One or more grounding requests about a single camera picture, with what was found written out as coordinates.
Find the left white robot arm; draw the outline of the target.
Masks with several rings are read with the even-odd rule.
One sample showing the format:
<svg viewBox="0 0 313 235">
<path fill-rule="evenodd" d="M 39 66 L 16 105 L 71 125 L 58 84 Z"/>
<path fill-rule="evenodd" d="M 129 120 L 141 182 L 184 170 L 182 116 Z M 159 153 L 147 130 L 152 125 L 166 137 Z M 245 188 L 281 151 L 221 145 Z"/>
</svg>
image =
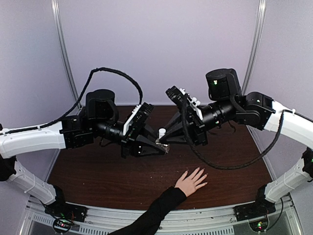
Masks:
<svg viewBox="0 0 313 235">
<path fill-rule="evenodd" d="M 74 149 L 91 144 L 98 137 L 121 147 L 121 157 L 165 155 L 168 145 L 161 144 L 159 135 L 146 124 L 153 110 L 147 103 L 137 105 L 125 122 L 119 121 L 119 111 L 111 90 L 100 89 L 86 95 L 86 105 L 75 116 L 65 116 L 55 124 L 43 124 L 22 129 L 0 131 L 0 180 L 12 182 L 39 199 L 59 216 L 66 217 L 70 206 L 62 190 L 48 184 L 16 159 L 22 153 L 47 149 Z"/>
</svg>

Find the black sleeved forearm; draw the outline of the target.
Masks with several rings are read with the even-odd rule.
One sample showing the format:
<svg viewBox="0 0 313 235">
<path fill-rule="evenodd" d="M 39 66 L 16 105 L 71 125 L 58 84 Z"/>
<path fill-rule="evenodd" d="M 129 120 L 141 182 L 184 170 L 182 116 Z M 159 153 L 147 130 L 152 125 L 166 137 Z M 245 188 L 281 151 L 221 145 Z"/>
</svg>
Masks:
<svg viewBox="0 0 313 235">
<path fill-rule="evenodd" d="M 186 200 L 178 188 L 166 189 L 149 208 L 132 224 L 116 230 L 111 235 L 154 235 L 165 216 Z"/>
</svg>

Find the glitter nail polish bottle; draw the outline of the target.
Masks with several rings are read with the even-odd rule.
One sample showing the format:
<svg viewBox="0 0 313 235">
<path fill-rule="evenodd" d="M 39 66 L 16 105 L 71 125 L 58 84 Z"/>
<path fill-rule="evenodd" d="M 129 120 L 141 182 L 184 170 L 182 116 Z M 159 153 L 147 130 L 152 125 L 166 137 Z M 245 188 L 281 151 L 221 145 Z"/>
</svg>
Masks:
<svg viewBox="0 0 313 235">
<path fill-rule="evenodd" d="M 160 148 L 162 148 L 162 150 L 164 151 L 164 154 L 168 154 L 169 150 L 170 150 L 170 145 L 169 144 L 165 144 L 165 143 L 161 143 L 160 139 L 166 134 L 166 129 L 165 128 L 159 128 L 158 130 L 158 135 L 157 135 L 157 139 L 155 141 L 156 145 L 159 146 Z"/>
</svg>

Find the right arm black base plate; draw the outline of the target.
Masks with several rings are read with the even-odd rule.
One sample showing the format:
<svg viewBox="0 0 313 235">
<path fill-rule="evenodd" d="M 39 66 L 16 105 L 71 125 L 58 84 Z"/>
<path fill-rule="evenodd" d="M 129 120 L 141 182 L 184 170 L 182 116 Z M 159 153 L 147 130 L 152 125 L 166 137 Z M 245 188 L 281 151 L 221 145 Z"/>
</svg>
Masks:
<svg viewBox="0 0 313 235">
<path fill-rule="evenodd" d="M 237 221 L 250 220 L 276 212 L 275 204 L 257 204 L 255 202 L 234 207 Z"/>
</svg>

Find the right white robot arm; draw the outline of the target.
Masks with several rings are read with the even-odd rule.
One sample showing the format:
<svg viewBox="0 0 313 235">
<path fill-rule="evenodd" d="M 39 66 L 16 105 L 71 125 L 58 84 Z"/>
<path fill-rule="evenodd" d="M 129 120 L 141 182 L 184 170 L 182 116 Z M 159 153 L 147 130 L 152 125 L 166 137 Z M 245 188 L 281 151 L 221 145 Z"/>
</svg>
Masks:
<svg viewBox="0 0 313 235">
<path fill-rule="evenodd" d="M 164 144 L 187 144 L 191 148 L 208 143 L 207 133 L 223 123 L 234 121 L 258 130 L 289 137 L 306 146 L 297 163 L 277 180 L 258 190 L 251 212 L 261 216 L 281 197 L 313 179 L 313 122 L 288 109 L 271 97 L 251 92 L 242 94 L 234 69 L 217 69 L 205 76 L 208 95 L 212 103 L 201 106 L 184 89 L 171 87 L 167 96 L 177 105 L 179 112 L 159 131 L 159 141 Z"/>
</svg>

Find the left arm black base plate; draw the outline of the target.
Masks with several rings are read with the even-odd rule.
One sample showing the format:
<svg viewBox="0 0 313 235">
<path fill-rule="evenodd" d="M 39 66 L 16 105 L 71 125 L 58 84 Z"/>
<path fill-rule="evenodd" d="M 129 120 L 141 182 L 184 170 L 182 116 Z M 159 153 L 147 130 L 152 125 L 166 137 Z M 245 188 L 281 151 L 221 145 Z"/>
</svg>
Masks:
<svg viewBox="0 0 313 235">
<path fill-rule="evenodd" d="M 87 216 L 87 207 L 66 203 L 62 207 L 44 205 L 45 213 L 52 217 L 69 220 L 70 222 L 84 222 Z"/>
</svg>

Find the person's bare hand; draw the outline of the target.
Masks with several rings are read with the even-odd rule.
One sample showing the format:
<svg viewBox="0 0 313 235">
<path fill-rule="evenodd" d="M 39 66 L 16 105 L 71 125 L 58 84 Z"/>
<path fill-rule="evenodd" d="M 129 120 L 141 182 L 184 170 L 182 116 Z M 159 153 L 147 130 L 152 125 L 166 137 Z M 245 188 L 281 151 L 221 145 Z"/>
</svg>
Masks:
<svg viewBox="0 0 313 235">
<path fill-rule="evenodd" d="M 204 168 L 196 168 L 190 175 L 188 171 L 185 171 L 181 177 L 176 181 L 174 188 L 180 189 L 186 197 L 189 197 L 200 188 L 206 186 L 207 174 L 204 172 Z"/>
</svg>

